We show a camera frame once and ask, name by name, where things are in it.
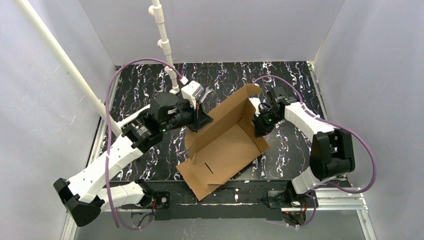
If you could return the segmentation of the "brown cardboard box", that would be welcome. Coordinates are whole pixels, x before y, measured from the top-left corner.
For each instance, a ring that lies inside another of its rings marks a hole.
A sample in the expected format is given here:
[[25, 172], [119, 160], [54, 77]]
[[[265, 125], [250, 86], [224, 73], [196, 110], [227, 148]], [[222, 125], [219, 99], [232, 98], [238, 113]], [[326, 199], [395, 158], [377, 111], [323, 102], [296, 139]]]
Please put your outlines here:
[[177, 170], [201, 201], [269, 149], [267, 140], [255, 135], [255, 106], [250, 97], [262, 89], [246, 84], [209, 112], [213, 121], [184, 136], [187, 159]]

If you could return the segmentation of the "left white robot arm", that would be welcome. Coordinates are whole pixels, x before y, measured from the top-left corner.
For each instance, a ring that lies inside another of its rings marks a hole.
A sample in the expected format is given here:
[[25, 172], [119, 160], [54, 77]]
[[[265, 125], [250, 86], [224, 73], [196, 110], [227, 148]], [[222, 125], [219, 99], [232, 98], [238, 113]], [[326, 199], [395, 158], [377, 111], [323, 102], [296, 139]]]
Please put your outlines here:
[[144, 180], [111, 187], [111, 178], [160, 143], [164, 133], [183, 127], [198, 132], [213, 120], [195, 97], [178, 98], [161, 92], [124, 125], [122, 133], [102, 155], [71, 178], [59, 178], [53, 187], [78, 227], [90, 224], [104, 211], [124, 205], [152, 211], [165, 208]]

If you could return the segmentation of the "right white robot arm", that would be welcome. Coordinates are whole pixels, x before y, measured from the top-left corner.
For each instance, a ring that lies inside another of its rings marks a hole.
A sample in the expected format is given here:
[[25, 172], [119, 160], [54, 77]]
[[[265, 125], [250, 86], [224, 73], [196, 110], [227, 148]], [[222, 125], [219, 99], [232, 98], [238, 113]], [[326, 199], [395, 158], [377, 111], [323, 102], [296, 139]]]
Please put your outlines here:
[[252, 120], [255, 136], [268, 135], [277, 123], [286, 120], [311, 143], [308, 168], [288, 181], [285, 190], [270, 190], [261, 198], [269, 208], [283, 208], [293, 202], [303, 204], [319, 186], [355, 169], [351, 133], [308, 114], [300, 99], [287, 96], [282, 87], [271, 88], [267, 95], [270, 103], [260, 103]]

